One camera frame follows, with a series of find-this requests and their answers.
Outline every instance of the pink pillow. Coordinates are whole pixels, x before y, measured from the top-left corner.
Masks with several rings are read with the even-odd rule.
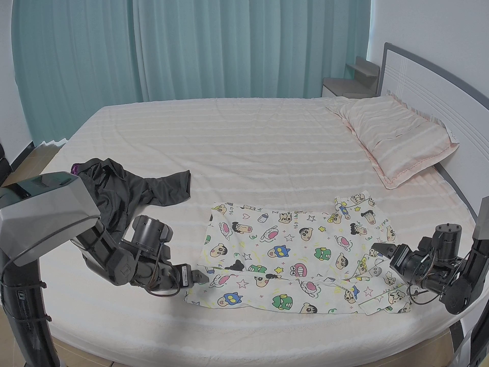
[[[358,138],[387,189],[398,187],[458,147],[443,123],[409,109],[390,95],[338,97],[326,107]]]

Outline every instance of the teal curtain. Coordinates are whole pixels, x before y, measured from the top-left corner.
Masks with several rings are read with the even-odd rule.
[[[35,143],[99,108],[318,97],[366,56],[370,0],[14,0],[16,79]]]

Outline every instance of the tiled floor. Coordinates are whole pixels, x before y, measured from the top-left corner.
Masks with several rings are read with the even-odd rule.
[[[19,168],[9,175],[4,185],[15,183],[19,180],[39,175],[58,153],[59,148],[55,145],[43,145],[36,148]],[[68,367],[127,367],[123,364],[114,363],[102,359],[87,352],[80,351],[62,341],[54,339],[54,344],[60,358]],[[383,359],[378,362],[365,364],[362,367],[443,367],[447,365],[453,355],[450,332],[426,340],[404,352]],[[17,346],[7,317],[0,309],[0,366],[1,367],[23,367],[24,360]],[[489,367],[489,359],[485,360],[481,367]]]

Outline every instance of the headboard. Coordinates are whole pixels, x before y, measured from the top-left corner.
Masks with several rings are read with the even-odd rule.
[[[459,148],[435,167],[476,219],[481,199],[489,196],[489,98],[438,65],[385,43],[377,96],[388,91],[455,134]]]

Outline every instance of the wall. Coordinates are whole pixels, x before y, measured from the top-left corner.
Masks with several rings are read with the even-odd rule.
[[[0,143],[9,163],[32,141],[15,83],[10,23],[13,0],[0,0]]]
[[[368,59],[385,42],[445,68],[489,96],[489,0],[372,0]]]

